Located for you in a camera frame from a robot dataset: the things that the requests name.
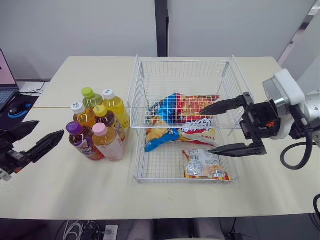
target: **keyboard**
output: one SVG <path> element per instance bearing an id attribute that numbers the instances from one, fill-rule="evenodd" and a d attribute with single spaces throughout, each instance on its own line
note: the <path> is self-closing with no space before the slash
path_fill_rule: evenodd
<path id="1" fill-rule="evenodd" d="M 0 91 L 0 104 L 4 104 L 14 91 Z"/>

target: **wire shelf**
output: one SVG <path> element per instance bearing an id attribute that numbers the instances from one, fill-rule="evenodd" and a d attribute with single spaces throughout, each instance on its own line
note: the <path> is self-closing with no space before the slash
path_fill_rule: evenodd
<path id="1" fill-rule="evenodd" d="M 240 88 L 232 59 L 228 60 L 187 60 L 187 61 L 137 61 L 129 89 L 128 104 L 131 108 L 131 128 L 184 128 L 181 110 L 169 102 L 173 119 L 168 122 L 152 121 L 153 106 L 172 94 L 204 96 L 198 102 L 208 106 L 205 96 L 218 96 L 216 101 L 236 98 L 243 92 Z M 198 116 L 199 108 L 190 107 L 185 114 Z M 239 129 L 243 109 L 230 110 L 225 114 L 207 117 L 210 128 Z"/>
<path id="2" fill-rule="evenodd" d="M 219 146 L 225 144 L 222 131 L 217 129 L 215 139 Z M 231 177 L 231 180 L 218 180 L 210 178 L 185 178 L 185 169 L 188 160 L 183 155 L 183 150 L 205 149 L 213 147 L 187 142 L 168 142 L 150 152 L 145 151 L 146 129 L 137 129 L 139 143 L 137 147 L 137 159 L 134 170 L 134 178 L 141 184 L 146 183 L 221 183 L 228 184 L 239 178 L 239 172 L 234 159 L 227 156 L 219 156 L 223 169 Z"/>

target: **power strip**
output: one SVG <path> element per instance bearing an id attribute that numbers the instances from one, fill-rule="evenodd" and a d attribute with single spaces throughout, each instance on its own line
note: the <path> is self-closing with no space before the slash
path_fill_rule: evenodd
<path id="1" fill-rule="evenodd" d="M 116 240 L 118 227 L 118 225 L 105 225 L 103 240 Z"/>

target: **pink bottle cap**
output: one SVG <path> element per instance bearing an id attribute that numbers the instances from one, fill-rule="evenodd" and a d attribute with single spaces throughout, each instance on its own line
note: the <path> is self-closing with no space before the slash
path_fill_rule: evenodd
<path id="1" fill-rule="evenodd" d="M 92 131 L 96 136 L 103 136 L 103 135 L 107 134 L 108 128 L 106 127 L 106 125 L 104 123 L 99 122 L 99 123 L 96 123 L 95 125 L 93 125 Z"/>

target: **snack bag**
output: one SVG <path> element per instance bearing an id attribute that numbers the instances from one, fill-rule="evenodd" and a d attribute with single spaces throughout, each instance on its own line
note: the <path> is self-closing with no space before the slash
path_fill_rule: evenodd
<path id="1" fill-rule="evenodd" d="M 172 124 L 176 120 L 177 94 L 172 94 L 149 109 L 148 121 L 150 124 Z M 150 152 L 160 145 L 177 140 L 177 128 L 148 128 L 146 130 L 145 151 Z"/>
<path id="2" fill-rule="evenodd" d="M 218 155 L 204 149 L 182 151 L 188 160 L 184 177 L 189 179 L 210 178 L 230 181 L 230 176 L 223 169 Z"/>
<path id="3" fill-rule="evenodd" d="M 205 144 L 217 147 L 216 131 L 212 128 L 214 117 L 200 115 L 207 106 L 212 105 L 219 99 L 218 95 L 208 96 L 185 96 L 177 94 L 177 121 L 184 123 L 180 128 L 178 141 Z"/>

